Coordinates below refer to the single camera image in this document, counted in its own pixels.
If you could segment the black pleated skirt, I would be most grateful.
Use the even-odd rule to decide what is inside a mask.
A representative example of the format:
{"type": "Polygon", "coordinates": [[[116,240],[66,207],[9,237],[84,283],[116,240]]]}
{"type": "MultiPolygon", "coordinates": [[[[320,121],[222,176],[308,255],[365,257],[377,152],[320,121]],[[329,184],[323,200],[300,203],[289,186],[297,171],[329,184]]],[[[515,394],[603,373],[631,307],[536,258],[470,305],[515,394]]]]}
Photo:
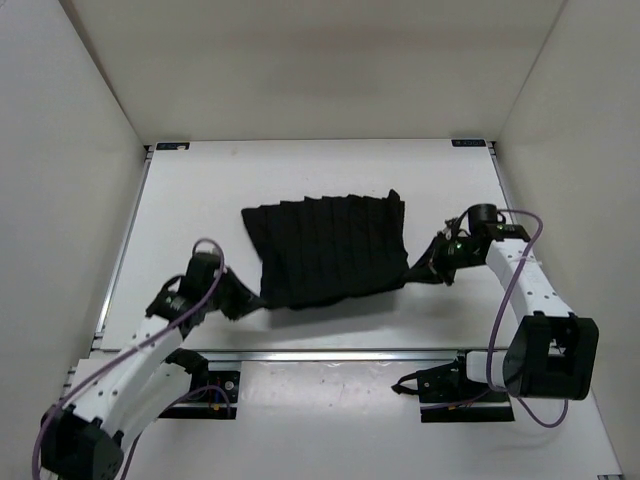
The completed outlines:
{"type": "Polygon", "coordinates": [[[324,307],[402,288],[409,270],[404,215],[395,190],[385,197],[306,197],[243,209],[262,262],[266,308],[324,307]]]}

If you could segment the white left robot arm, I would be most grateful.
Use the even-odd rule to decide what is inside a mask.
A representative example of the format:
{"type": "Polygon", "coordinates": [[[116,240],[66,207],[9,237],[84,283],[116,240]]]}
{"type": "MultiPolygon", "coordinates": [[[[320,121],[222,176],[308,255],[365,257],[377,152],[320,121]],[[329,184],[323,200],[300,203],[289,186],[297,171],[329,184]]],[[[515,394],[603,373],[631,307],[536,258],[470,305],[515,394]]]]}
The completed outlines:
{"type": "Polygon", "coordinates": [[[226,266],[221,253],[195,251],[182,275],[166,281],[145,310],[130,343],[80,381],[41,420],[32,475],[48,470],[61,479],[113,479],[124,474],[124,455],[166,409],[209,390],[207,359],[183,343],[213,312],[230,321],[265,302],[226,266]]]}

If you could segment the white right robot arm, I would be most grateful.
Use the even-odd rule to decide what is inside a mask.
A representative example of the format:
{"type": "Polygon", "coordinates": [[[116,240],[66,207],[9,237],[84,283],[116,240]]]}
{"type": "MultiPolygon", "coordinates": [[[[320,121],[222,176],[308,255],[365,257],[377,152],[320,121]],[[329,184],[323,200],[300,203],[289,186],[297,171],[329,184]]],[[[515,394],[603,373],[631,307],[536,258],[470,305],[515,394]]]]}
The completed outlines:
{"type": "Polygon", "coordinates": [[[409,283],[453,284],[465,268],[488,267],[504,289],[488,347],[470,351],[448,376],[449,391],[471,400],[484,384],[516,398],[582,400],[590,389],[599,330],[578,316],[547,279],[528,233],[493,204],[448,220],[406,275],[409,283]]]}

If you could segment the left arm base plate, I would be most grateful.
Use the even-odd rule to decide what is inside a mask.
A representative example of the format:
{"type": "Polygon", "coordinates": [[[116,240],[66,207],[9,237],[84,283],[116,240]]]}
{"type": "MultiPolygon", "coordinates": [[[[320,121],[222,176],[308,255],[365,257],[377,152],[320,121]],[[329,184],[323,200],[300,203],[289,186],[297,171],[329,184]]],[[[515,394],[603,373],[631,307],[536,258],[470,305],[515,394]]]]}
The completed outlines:
{"type": "Polygon", "coordinates": [[[170,406],[162,419],[235,420],[240,393],[239,363],[210,363],[208,371],[194,377],[185,400],[170,406]]]}

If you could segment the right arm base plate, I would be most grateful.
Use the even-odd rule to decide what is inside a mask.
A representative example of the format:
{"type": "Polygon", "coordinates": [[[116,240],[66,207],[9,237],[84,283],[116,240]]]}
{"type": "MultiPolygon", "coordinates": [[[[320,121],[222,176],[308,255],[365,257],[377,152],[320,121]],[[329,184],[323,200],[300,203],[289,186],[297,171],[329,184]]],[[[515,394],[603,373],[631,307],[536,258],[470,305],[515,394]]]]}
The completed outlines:
{"type": "Polygon", "coordinates": [[[447,364],[402,376],[391,389],[398,395],[418,398],[422,423],[507,423],[515,420],[508,395],[469,379],[466,359],[461,354],[447,364]]]}

